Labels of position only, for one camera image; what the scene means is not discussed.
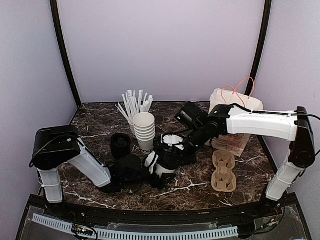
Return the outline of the stack of white paper cups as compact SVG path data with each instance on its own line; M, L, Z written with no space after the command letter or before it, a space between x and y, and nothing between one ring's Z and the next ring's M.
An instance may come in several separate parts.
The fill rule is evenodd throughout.
M154 115L149 112L138 113L133 118L133 127L141 152L146 155L150 154L156 136Z

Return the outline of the stack of black cup lids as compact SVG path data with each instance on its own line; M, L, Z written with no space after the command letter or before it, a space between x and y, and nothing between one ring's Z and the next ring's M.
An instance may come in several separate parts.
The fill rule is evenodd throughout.
M110 139L110 150L114 159L119 160L131 154L131 138L124 133L116 133Z

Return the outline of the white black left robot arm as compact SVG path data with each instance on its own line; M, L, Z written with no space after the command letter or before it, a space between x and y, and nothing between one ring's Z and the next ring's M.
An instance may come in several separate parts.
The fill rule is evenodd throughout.
M60 218L67 218L70 206L63 201L59 166L69 163L89 178L104 193L118 193L125 186L149 183L163 189L176 174L158 164L160 156L152 152L145 159L131 153L131 138L124 133L111 137L111 153L116 163L104 165L85 146L73 125L42 128L35 135L29 167L37 169L40 184L51 210Z

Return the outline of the printed paper takeout bag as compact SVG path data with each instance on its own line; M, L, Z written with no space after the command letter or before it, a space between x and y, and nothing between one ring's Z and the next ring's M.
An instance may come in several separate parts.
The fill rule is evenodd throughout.
M251 137L248 121L241 125L240 120L248 116L248 112L243 108L256 111L263 110L263 103L261 100L252 97L255 91L255 86L249 90L249 95L244 95L237 92L239 87L227 85L224 88L217 88L210 96L209 111L218 105L230 105L230 118L227 120L227 134L221 134L218 138L213 138L210 145L216 150L228 151L236 157L240 157L244 152L246 145Z

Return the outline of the single white paper cup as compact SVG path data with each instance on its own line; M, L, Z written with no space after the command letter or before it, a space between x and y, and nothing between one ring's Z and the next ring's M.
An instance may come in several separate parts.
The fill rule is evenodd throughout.
M155 165L155 168L155 173L159 176L159 178L162 177L162 174L173 174L176 171L175 169L164 168L158 163Z

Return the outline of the brown cardboard cup carrier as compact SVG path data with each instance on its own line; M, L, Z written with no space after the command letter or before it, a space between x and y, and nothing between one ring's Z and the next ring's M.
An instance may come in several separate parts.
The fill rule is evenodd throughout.
M233 173L235 156L226 150L216 150L212 155L212 163L215 167L211 176L212 188L217 192L233 192L237 187L237 178Z

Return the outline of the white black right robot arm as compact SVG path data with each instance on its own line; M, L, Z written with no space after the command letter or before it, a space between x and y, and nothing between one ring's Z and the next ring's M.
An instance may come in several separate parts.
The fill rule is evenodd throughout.
M227 135L256 135L290 142L286 159L275 177L268 183L265 198L255 205L255 213L266 217L275 208L275 202L316 159L314 134L304 107L294 111L264 111L247 109L239 104L216 105L209 113L195 103L188 102L175 118L186 127L189 135L162 134L158 148L177 148L171 167L190 164L195 153L209 140Z

